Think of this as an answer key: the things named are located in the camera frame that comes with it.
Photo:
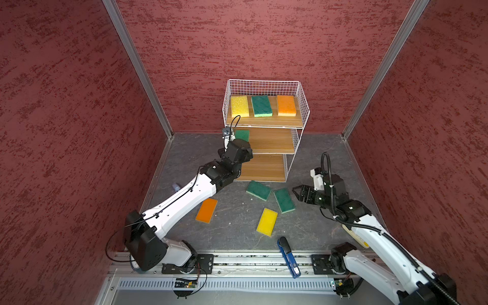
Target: shelf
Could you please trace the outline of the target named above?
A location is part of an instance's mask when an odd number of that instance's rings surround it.
[[[249,144],[253,154],[294,154],[293,137],[290,129],[237,127],[249,130]]]
[[[303,128],[304,124],[302,122],[302,115],[300,114],[300,107],[298,105],[298,100],[295,99],[295,108],[297,109],[297,115],[295,117],[279,117],[278,116],[278,106],[275,96],[268,96],[269,103],[271,104],[271,109],[273,110],[272,117],[254,117],[254,111],[252,110],[251,96],[247,96],[247,101],[249,103],[249,117],[241,118],[239,120],[239,126],[262,126],[262,127],[281,127],[281,128]],[[227,121],[225,122],[227,126],[232,122],[232,109],[229,103],[229,110],[227,112]]]
[[[253,155],[249,162],[244,162],[241,176],[237,181],[285,182],[283,155]]]

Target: green sponge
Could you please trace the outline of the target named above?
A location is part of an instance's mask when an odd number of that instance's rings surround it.
[[[236,130],[234,135],[236,136],[236,139],[242,139],[249,142],[249,130]]]
[[[273,110],[271,110],[271,104],[267,95],[258,95],[251,97],[252,110],[254,111],[254,117],[271,117],[273,116]]]
[[[290,194],[288,193],[288,189],[286,187],[274,191],[274,193],[282,214],[293,211],[295,209],[295,205],[293,204],[293,201],[291,200]]]
[[[245,192],[266,201],[268,200],[269,194],[271,194],[271,188],[253,180],[249,183]]]

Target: sponge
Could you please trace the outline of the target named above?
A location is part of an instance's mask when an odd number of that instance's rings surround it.
[[[249,183],[245,192],[266,201],[268,200],[269,194],[271,194],[271,188],[253,180]]]
[[[277,212],[272,211],[268,208],[264,208],[263,214],[261,215],[261,220],[259,220],[258,228],[256,229],[256,231],[271,237],[277,218]]]
[[[236,130],[236,132],[234,132],[234,136],[236,136],[236,139],[249,142],[249,130]]]
[[[249,104],[247,103],[247,96],[231,96],[230,109],[233,118],[235,118],[236,116],[241,116],[241,118],[247,118],[249,116]]]
[[[295,99],[290,95],[278,95],[276,97],[278,104],[279,117],[295,117],[297,116],[297,108],[295,108]]]
[[[288,193],[288,189],[282,188],[277,191],[274,191],[276,201],[280,206],[281,213],[291,212],[295,209],[295,205],[291,200],[290,194]]]
[[[217,200],[215,199],[208,198],[204,200],[202,206],[200,207],[200,210],[198,211],[197,217],[195,217],[195,220],[209,224],[210,220],[212,219],[213,211],[215,210],[216,205]]]
[[[267,95],[253,96],[251,97],[251,102],[255,118],[273,116],[273,110],[271,110],[271,104]]]

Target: orange sponge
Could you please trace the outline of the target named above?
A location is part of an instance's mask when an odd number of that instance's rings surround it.
[[[279,117],[295,117],[297,116],[297,108],[295,108],[295,99],[291,95],[278,95],[276,97],[278,103]]]
[[[195,217],[195,220],[209,224],[216,205],[217,200],[215,199],[209,198],[204,200],[202,206],[200,207],[200,211],[198,211],[197,217]]]

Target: red wall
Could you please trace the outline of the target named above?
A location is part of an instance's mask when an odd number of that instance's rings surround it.
[[[431,0],[349,138],[390,232],[488,300],[488,2]]]
[[[0,303],[92,305],[163,129],[100,0],[2,1],[0,45]]]
[[[230,78],[301,81],[309,132],[341,133],[412,0],[119,0],[175,131],[218,131]]]

